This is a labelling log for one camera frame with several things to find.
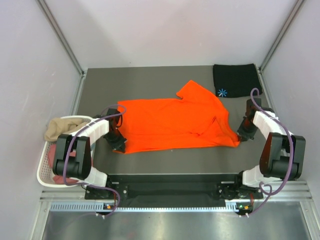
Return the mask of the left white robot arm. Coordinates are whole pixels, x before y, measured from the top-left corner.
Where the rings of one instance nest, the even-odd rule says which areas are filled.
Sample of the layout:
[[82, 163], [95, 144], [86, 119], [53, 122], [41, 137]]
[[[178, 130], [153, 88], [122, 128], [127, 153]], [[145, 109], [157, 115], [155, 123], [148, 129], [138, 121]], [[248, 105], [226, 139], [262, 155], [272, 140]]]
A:
[[93, 167], [91, 147], [103, 138], [113, 151], [126, 152], [127, 139], [119, 131], [126, 108], [122, 106], [119, 111], [117, 107], [109, 107], [106, 114], [97, 115], [79, 130], [57, 138], [52, 171], [62, 177], [65, 185], [69, 186], [68, 179], [71, 179], [77, 184], [96, 186], [96, 192], [102, 198], [113, 194], [114, 187], [108, 183], [108, 175]]

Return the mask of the orange t shirt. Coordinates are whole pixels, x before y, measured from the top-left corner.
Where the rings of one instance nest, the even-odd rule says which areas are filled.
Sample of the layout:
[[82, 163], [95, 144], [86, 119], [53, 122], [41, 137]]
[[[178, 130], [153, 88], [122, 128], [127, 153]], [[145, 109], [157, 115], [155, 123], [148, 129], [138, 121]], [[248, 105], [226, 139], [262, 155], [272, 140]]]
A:
[[175, 98], [122, 100], [118, 110], [125, 112], [119, 131], [126, 154], [240, 144], [223, 103], [193, 80]]

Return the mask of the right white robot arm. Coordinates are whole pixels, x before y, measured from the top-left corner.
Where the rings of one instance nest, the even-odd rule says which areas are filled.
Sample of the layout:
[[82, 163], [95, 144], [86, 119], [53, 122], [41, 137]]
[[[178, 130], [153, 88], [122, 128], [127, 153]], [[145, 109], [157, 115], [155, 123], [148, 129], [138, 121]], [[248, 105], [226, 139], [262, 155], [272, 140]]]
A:
[[289, 181], [300, 178], [303, 170], [306, 139], [294, 134], [287, 135], [285, 129], [275, 120], [276, 114], [271, 108], [260, 106], [260, 98], [246, 101], [246, 112], [237, 133], [241, 142], [253, 140], [257, 130], [260, 130], [266, 142], [262, 150], [259, 164], [254, 168], [241, 171], [236, 176], [233, 192], [239, 198], [245, 198], [252, 189], [259, 184], [284, 180], [289, 168], [290, 158], [292, 166]]

